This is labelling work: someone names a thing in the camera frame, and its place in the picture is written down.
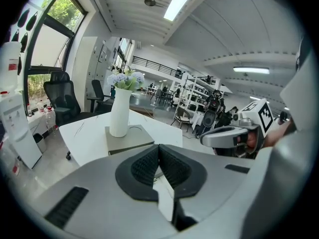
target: chair headrest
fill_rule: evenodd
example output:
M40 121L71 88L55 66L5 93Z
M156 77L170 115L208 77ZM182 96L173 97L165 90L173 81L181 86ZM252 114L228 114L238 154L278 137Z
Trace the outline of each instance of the chair headrest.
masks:
M69 82L70 76L66 72L52 72L50 82L52 83L62 83Z

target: cabinet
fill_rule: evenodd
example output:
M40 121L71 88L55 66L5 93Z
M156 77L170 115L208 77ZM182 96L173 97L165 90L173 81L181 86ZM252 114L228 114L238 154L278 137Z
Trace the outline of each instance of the cabinet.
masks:
M76 53L71 80L82 112L90 111L88 97L95 97L92 80L99 80L104 86L111 51L105 41L98 37L83 37Z

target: tree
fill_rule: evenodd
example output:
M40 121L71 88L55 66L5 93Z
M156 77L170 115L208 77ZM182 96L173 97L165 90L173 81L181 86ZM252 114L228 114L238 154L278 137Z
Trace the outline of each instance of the tree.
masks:
M45 8L51 0L44 0L41 7ZM48 15L73 30L81 16L81 12L71 0L56 0L50 8Z

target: trash can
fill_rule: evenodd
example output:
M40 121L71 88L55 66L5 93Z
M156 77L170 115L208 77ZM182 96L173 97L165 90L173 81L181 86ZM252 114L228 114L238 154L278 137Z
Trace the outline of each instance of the trash can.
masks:
M42 135L40 135L39 133L36 133L33 136L36 145L38 145L39 150L41 151L41 153L44 153L46 151L46 144L44 141L44 137Z

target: marble tabletop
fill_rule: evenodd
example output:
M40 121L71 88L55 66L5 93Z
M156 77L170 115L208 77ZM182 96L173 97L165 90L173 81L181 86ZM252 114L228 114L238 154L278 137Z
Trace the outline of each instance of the marble tabletop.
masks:
M59 128L72 158L80 165L108 156L105 127L110 125L111 113L101 114ZM155 144L182 147L182 130L130 110L129 125L140 124Z

